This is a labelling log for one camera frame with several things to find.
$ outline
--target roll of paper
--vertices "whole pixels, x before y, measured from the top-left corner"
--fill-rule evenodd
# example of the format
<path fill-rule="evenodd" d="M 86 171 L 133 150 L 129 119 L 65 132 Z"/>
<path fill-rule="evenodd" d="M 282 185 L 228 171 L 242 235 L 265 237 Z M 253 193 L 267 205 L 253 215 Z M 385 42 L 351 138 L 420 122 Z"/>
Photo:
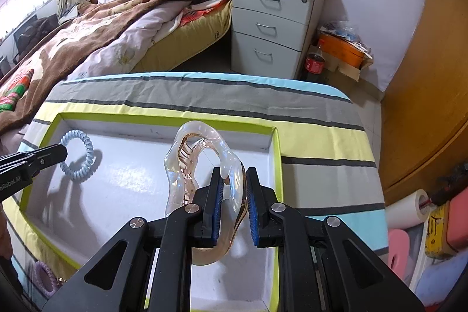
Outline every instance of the roll of paper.
<path fill-rule="evenodd" d="M 385 209 L 389 229 L 407 229 L 423 223 L 430 214 L 429 207 L 419 210 L 419 204 L 427 200 L 427 193 L 418 189 Z"/>

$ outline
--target metal screw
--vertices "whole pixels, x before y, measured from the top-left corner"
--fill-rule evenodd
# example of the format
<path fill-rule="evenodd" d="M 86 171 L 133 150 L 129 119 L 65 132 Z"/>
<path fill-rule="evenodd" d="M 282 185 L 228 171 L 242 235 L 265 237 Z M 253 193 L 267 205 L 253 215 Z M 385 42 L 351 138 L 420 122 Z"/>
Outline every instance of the metal screw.
<path fill-rule="evenodd" d="M 328 217 L 327 218 L 327 224 L 331 227 L 337 227 L 337 226 L 340 226 L 341 224 L 341 221 L 338 217 L 335 217 L 335 216 L 331 216 L 331 217 Z"/>
<path fill-rule="evenodd" d="M 284 212 L 286 210 L 286 206 L 284 204 L 282 204 L 281 202 L 275 202 L 272 206 L 271 206 L 271 210 L 274 211 L 274 212 Z"/>
<path fill-rule="evenodd" d="M 200 207 L 197 204 L 188 204 L 185 206 L 185 211 L 187 213 L 196 213 L 199 209 Z"/>
<path fill-rule="evenodd" d="M 130 226 L 134 229 L 138 229 L 144 225 L 144 219 L 141 217 L 135 217 L 130 220 Z"/>

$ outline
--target striped cloth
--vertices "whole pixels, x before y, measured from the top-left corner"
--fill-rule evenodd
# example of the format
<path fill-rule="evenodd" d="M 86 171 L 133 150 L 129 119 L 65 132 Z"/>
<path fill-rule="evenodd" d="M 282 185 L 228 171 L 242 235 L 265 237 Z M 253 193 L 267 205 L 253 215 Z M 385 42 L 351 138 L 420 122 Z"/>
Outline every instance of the striped cloth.
<path fill-rule="evenodd" d="M 18 73 L 11 81 L 4 95 L 0 98 L 0 113 L 2 111 L 13 111 L 18 99 L 20 99 L 29 88 L 34 69 L 26 73 Z"/>
<path fill-rule="evenodd" d="M 378 255 L 388 252 L 384 199 L 374 157 L 355 106 L 326 85 L 220 73 L 109 75 L 57 84 L 39 109 L 20 151 L 37 149 L 55 118 L 70 113 L 172 116 L 277 130 L 284 202 L 315 219 L 339 216 Z M 20 211 L 22 192 L 5 200 L 13 264 L 38 306 L 32 263 L 57 277 L 75 271 L 44 243 Z"/>

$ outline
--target person's hand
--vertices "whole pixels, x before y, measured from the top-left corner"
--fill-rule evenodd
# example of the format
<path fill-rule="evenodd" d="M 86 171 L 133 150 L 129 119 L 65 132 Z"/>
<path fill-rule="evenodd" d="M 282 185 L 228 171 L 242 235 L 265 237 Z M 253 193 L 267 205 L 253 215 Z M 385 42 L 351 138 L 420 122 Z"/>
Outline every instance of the person's hand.
<path fill-rule="evenodd" d="M 10 233 L 6 228 L 6 216 L 0 203 L 0 257 L 11 259 L 12 255 Z"/>

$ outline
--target orange box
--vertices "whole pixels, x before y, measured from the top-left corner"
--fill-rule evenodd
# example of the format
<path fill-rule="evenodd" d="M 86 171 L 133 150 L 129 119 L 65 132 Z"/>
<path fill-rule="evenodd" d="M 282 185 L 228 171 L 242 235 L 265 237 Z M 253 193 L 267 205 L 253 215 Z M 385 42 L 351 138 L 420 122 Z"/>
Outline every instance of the orange box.
<path fill-rule="evenodd" d="M 321 33 L 319 39 L 323 40 L 321 45 L 323 52 L 331 54 L 355 68 L 361 66 L 364 53 L 353 47 L 347 41 L 326 33 Z"/>

